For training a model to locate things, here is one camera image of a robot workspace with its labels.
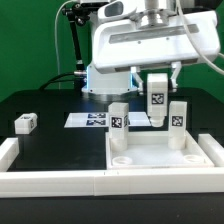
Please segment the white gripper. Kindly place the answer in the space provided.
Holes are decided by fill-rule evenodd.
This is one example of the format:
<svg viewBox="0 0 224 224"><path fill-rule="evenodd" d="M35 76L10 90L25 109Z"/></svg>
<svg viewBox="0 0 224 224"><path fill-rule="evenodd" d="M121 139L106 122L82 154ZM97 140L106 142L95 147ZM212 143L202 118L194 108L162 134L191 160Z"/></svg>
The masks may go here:
<svg viewBox="0 0 224 224"><path fill-rule="evenodd" d="M191 13L184 17L196 46L214 61L220 51L216 12ZM202 63L179 16L171 17L168 26L144 30L138 30L136 23L129 19L102 24L95 32L92 59L100 73L128 71L131 67L140 95L144 92L140 68L156 69L171 65L171 87L176 90L182 64Z"/></svg>

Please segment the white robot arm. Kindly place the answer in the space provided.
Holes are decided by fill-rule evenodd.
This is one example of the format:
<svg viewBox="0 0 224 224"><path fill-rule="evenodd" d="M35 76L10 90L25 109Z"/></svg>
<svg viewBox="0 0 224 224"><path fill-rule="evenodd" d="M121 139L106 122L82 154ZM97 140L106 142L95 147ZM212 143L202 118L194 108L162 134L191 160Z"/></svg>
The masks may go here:
<svg viewBox="0 0 224 224"><path fill-rule="evenodd" d="M82 92L105 98L141 91L138 73L170 68L177 87L182 67L212 65L220 53L218 16L200 0L70 0L62 12L72 27L92 23L92 60Z"/></svg>

